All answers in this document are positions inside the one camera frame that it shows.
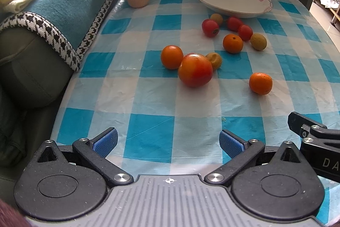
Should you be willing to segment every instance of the cherry tomato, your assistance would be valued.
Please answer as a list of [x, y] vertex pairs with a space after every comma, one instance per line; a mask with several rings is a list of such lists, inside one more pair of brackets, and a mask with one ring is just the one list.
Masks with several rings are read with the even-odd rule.
[[253, 30], [248, 25], [241, 25], [238, 29], [238, 35], [244, 41], [249, 41], [251, 36], [253, 35]]
[[227, 20], [227, 27], [232, 31], [237, 31], [242, 24], [243, 22], [237, 17], [230, 17]]
[[217, 24], [217, 22], [206, 19], [202, 22], [202, 30], [207, 37], [215, 37], [218, 32], [220, 31], [220, 26]]

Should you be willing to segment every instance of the white lettering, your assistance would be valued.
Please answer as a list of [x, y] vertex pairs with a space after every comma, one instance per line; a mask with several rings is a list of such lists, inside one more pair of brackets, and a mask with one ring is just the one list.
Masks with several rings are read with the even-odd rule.
[[328, 158], [325, 158], [325, 160], [323, 161], [323, 167], [328, 167], [329, 166], [329, 163], [330, 163], [330, 159]]
[[338, 171], [339, 170], [339, 162], [336, 162], [334, 167], [332, 167], [332, 169], [336, 169]]

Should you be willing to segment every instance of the yellow-green fruit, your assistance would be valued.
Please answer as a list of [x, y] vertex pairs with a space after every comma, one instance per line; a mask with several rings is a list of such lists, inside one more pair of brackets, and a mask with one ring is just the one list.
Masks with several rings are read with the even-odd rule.
[[220, 14], [212, 14], [212, 15], [210, 16], [210, 19], [213, 20], [213, 21], [215, 21], [215, 22], [217, 22], [217, 24], [218, 24], [219, 26], [221, 26], [222, 23], [223, 23], [223, 18], [222, 18], [222, 16], [221, 16]]
[[222, 65], [222, 57], [216, 52], [207, 54], [206, 58], [210, 61], [213, 71], [217, 70]]
[[267, 46], [266, 38], [259, 33], [254, 33], [251, 36], [250, 43], [252, 44], [252, 47], [256, 50], [264, 50]]

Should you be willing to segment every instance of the blue and white tablecloth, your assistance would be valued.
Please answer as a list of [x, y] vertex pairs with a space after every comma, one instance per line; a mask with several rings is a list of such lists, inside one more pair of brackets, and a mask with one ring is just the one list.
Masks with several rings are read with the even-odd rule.
[[[201, 23], [213, 12], [198, 0], [150, 0], [141, 9], [121, 0], [73, 75], [51, 138], [67, 145], [115, 127], [118, 145], [108, 159], [135, 177], [204, 176], [230, 159], [219, 146], [221, 129], [299, 147], [300, 137], [287, 126], [292, 111], [340, 128], [339, 51], [298, 0], [272, 1], [271, 12], [243, 20], [267, 38], [267, 48], [256, 51], [246, 42], [241, 53], [229, 54], [222, 46], [231, 33], [225, 27], [213, 39], [203, 35]], [[184, 54], [217, 52], [222, 67], [207, 85], [187, 88], [160, 62], [170, 44]], [[253, 72], [273, 78], [268, 95], [249, 90]], [[340, 214], [340, 187], [322, 182], [326, 198], [318, 218], [327, 223]]]

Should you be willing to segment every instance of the teal blanket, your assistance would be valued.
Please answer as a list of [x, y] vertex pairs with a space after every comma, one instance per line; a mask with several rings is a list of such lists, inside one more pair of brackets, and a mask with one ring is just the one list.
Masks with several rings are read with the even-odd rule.
[[23, 26], [45, 38], [74, 70], [93, 41], [112, 0], [33, 0], [5, 19], [0, 32]]

